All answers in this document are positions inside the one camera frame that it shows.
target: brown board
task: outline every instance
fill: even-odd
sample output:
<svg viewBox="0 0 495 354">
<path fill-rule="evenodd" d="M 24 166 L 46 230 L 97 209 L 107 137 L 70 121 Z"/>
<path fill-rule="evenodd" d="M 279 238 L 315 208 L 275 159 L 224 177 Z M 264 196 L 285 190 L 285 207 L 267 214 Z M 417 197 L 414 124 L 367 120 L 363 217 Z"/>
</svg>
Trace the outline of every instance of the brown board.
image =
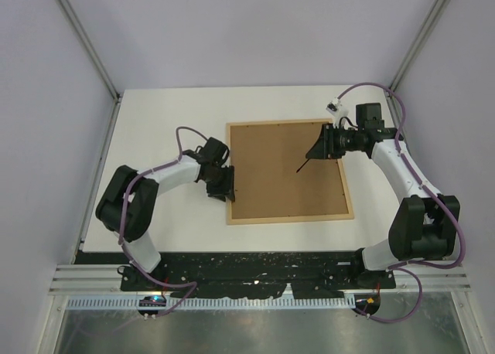
<svg viewBox="0 0 495 354">
<path fill-rule="evenodd" d="M 341 160 L 311 160 L 306 152 L 329 120 L 227 125 L 236 200 L 227 223 L 295 223 L 353 219 Z"/>
</svg>

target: white table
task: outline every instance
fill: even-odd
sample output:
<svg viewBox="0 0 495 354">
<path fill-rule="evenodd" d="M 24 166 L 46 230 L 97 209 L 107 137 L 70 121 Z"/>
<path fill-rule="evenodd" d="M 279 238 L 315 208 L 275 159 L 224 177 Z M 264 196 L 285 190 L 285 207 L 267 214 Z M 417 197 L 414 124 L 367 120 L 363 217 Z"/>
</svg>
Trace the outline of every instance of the white table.
<svg viewBox="0 0 495 354">
<path fill-rule="evenodd" d="M 345 86 L 221 87 L 126 90 L 105 162 L 97 201 L 115 169 L 144 169 L 176 157 L 175 128 L 187 125 L 206 136 L 225 139 L 227 122 L 332 117 L 326 105 Z M 387 126 L 392 126 L 384 94 L 361 87 L 343 98 L 351 109 L 380 102 Z M 182 133 L 184 148 L 200 138 Z M 180 186 L 160 196 L 150 232 L 160 251 L 317 251 L 356 250 L 382 241 L 398 201 L 381 170 L 361 152 L 343 158 L 354 220 L 228 226 L 226 205 L 207 198 L 205 184 Z M 116 237 L 93 216 L 84 251 L 120 251 Z"/>
</svg>

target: light wood border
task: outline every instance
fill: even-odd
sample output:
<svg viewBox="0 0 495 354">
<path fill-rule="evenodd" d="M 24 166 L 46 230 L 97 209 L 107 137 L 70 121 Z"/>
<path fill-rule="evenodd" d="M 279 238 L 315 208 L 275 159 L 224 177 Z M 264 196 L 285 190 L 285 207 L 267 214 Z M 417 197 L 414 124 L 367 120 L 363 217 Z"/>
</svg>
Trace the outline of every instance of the light wood border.
<svg viewBox="0 0 495 354">
<path fill-rule="evenodd" d="M 280 120 L 280 121 L 253 121 L 253 122 L 231 122 L 227 124 L 227 145 L 230 147 L 230 128 L 233 126 L 246 126 L 247 124 L 298 124 L 316 122 L 324 124 L 332 122 L 331 119 L 311 119 L 311 120 Z M 346 197 L 348 213 L 337 213 L 334 215 L 315 216 L 283 216 L 283 217 L 263 217 L 254 219 L 232 219 L 232 202 L 227 201 L 227 225 L 248 225 L 248 224 L 275 224 L 275 223 L 301 223 L 309 221 L 328 220 L 352 220 L 354 219 L 353 205 L 350 201 L 349 187 L 347 186 L 346 172 L 343 168 L 342 159 L 337 159 L 340 178 L 342 180 L 343 193 Z"/>
</svg>

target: wall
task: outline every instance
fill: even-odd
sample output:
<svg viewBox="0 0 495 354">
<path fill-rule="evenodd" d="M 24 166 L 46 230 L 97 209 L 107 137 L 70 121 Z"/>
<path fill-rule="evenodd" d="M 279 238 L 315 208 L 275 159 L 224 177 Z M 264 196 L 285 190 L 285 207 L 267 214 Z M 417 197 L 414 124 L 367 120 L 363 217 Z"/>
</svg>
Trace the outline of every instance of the wall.
<svg viewBox="0 0 495 354">
<path fill-rule="evenodd" d="M 31 353 L 70 260 L 111 98 L 54 0 L 0 0 L 0 342 Z"/>
<path fill-rule="evenodd" d="M 119 90 L 390 83 L 434 0 L 71 0 Z"/>
<path fill-rule="evenodd" d="M 413 156 L 432 182 L 461 202 L 460 222 L 467 240 L 464 264 L 491 328 L 495 327 L 493 1 L 452 0 L 399 90 L 408 107 L 406 128 Z"/>
</svg>

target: black wire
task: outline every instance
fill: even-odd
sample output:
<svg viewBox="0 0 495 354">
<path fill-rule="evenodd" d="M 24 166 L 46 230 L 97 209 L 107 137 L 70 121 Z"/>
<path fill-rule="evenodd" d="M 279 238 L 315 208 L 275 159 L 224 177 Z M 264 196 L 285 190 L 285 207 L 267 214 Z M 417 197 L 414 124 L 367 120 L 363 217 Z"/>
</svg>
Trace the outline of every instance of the black wire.
<svg viewBox="0 0 495 354">
<path fill-rule="evenodd" d="M 342 117 L 340 118 L 340 121 L 339 121 L 339 127 L 341 128 L 342 127 L 342 120 L 346 120 L 347 123 L 352 126 L 353 128 L 357 128 L 357 126 L 355 124 L 352 123 L 352 121 L 348 118 L 348 117 Z"/>
</svg>

